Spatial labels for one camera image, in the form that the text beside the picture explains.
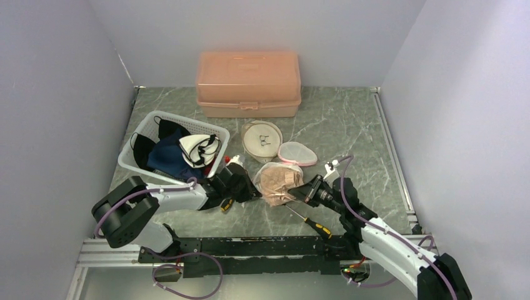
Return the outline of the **pink rimmed mesh bag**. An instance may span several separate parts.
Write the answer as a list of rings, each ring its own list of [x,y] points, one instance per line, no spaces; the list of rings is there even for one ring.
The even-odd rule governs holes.
[[[303,167],[317,163],[316,153],[299,142],[285,142],[280,145],[279,162],[267,162],[254,176],[252,183],[271,206],[292,201],[288,190],[302,186]]]

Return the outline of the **navy blue bra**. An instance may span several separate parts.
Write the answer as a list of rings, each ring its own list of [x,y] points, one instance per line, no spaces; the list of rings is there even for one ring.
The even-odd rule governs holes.
[[[203,179],[202,169],[191,167],[183,157],[179,140],[189,136],[189,132],[180,129],[156,143],[148,155],[147,166],[161,171],[176,179],[187,181],[189,178]]]

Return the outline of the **white mesh laundry bag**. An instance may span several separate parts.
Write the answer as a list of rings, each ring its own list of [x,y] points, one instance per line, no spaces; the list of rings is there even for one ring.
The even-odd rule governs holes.
[[[278,155],[283,134],[275,124],[255,120],[242,126],[241,139],[245,152],[259,163],[266,164]]]

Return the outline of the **white black trimmed bra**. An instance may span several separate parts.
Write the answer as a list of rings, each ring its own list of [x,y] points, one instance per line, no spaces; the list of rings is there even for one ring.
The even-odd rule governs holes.
[[[213,162],[221,148],[215,134],[193,134],[180,138],[177,145],[182,157],[192,168],[203,168]]]

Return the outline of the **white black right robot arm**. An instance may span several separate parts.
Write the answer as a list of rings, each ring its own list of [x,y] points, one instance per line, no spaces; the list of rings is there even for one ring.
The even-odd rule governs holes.
[[[311,182],[289,189],[288,193],[311,207],[322,205],[338,213],[345,230],[342,236],[333,236],[324,226],[310,222],[328,243],[330,256],[368,258],[404,284],[417,299],[472,299],[471,290],[452,256],[435,254],[392,229],[359,200],[349,178],[340,177],[328,184],[317,175]]]

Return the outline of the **beige lace bra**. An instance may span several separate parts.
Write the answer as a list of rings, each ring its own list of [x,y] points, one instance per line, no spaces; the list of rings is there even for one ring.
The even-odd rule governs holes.
[[[302,169],[290,164],[267,163],[254,177],[254,185],[261,192],[265,202],[271,207],[295,201],[288,194],[288,190],[303,184]]]

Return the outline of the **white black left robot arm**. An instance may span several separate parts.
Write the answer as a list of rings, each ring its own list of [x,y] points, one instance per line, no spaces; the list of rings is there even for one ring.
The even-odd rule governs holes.
[[[225,211],[233,203],[261,196],[238,162],[229,162],[212,177],[191,177],[178,184],[151,184],[132,176],[92,207],[94,237],[105,239],[111,248],[127,244],[148,248],[163,262],[170,263],[179,256],[180,241],[170,226],[153,221],[155,215],[212,208]]]

